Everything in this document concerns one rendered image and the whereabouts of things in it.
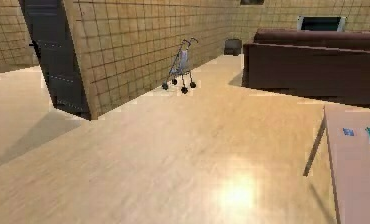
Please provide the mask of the dark brown sofa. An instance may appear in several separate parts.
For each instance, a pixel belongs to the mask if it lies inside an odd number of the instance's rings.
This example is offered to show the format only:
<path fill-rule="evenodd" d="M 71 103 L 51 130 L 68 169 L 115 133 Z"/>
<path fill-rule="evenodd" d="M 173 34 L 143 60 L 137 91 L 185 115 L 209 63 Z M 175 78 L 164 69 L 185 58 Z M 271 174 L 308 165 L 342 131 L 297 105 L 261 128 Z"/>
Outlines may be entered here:
<path fill-rule="evenodd" d="M 244 87 L 370 105 L 370 32 L 259 29 L 243 53 Z"/>

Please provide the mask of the grey folding stroller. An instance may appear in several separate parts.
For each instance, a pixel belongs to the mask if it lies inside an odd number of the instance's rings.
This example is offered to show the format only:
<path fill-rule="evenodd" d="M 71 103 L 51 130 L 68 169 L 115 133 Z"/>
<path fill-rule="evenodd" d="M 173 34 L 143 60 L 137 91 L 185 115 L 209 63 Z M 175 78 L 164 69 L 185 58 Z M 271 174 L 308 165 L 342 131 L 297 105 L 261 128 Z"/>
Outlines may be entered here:
<path fill-rule="evenodd" d="M 188 92 L 188 88 L 186 87 L 184 80 L 184 77 L 186 75 L 188 75 L 190 78 L 189 87 L 192 89 L 197 87 L 197 84 L 193 81 L 191 69 L 188 66 L 188 51 L 193 42 L 198 42 L 198 40 L 194 37 L 191 37 L 189 40 L 183 39 L 181 41 L 179 49 L 169 69 L 166 80 L 161 85 L 162 89 L 167 90 L 169 88 L 168 82 L 176 85 L 178 83 L 177 78 L 180 77 L 182 80 L 181 92 L 183 94 L 186 94 Z"/>

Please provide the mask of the dark grey room door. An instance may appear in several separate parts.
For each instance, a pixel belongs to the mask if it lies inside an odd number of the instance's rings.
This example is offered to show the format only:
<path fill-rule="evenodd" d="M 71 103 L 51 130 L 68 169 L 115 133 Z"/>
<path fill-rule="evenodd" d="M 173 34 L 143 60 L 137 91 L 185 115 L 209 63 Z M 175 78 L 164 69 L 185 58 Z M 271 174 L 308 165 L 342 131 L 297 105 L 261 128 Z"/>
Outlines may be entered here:
<path fill-rule="evenodd" d="M 18 0 L 53 107 L 91 119 L 62 0 Z"/>

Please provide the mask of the dark grey bin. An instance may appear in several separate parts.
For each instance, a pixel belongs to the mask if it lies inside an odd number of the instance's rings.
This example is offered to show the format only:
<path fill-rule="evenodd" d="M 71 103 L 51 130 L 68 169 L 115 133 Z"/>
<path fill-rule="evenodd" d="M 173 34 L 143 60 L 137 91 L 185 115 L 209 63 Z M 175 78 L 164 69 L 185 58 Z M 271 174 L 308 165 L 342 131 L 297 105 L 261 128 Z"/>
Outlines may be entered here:
<path fill-rule="evenodd" d="M 224 46 L 225 55 L 238 56 L 242 52 L 242 41 L 240 39 L 227 39 Z"/>

